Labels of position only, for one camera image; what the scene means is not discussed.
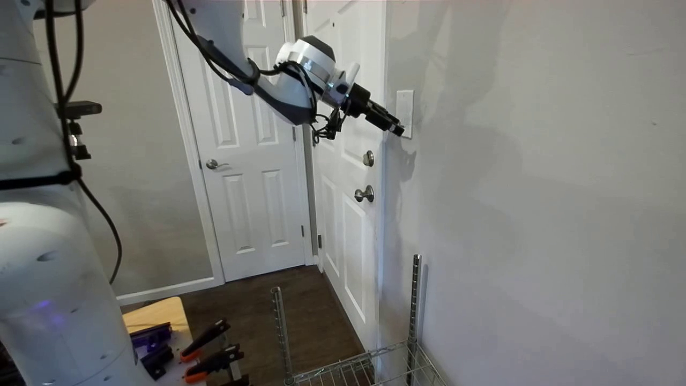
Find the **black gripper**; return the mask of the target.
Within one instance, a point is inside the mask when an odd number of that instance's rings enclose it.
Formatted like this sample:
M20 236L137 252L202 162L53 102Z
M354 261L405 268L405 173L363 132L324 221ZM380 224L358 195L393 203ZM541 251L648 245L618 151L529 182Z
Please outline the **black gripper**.
M389 109L382 104L376 104L370 99L370 92L358 83L352 85L349 93L345 96L340 104L345 116L367 116L370 125L376 125L382 130L390 130L393 134L402 136L405 126L399 118L395 118Z

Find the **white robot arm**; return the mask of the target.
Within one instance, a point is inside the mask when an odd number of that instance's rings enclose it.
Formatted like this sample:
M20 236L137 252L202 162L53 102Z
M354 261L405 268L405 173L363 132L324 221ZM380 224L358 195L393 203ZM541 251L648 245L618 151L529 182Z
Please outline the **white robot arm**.
M2 130L37 132L60 142L63 96L49 96L34 42L34 19L79 15L93 0L0 0ZM291 125L312 125L317 102L332 107L327 136L339 130L337 113L365 116L374 126L403 134L403 125L370 99L370 92L339 71L330 45L316 36L286 42L273 69L259 69L242 47L242 0L166 0L178 25L222 76L257 93Z

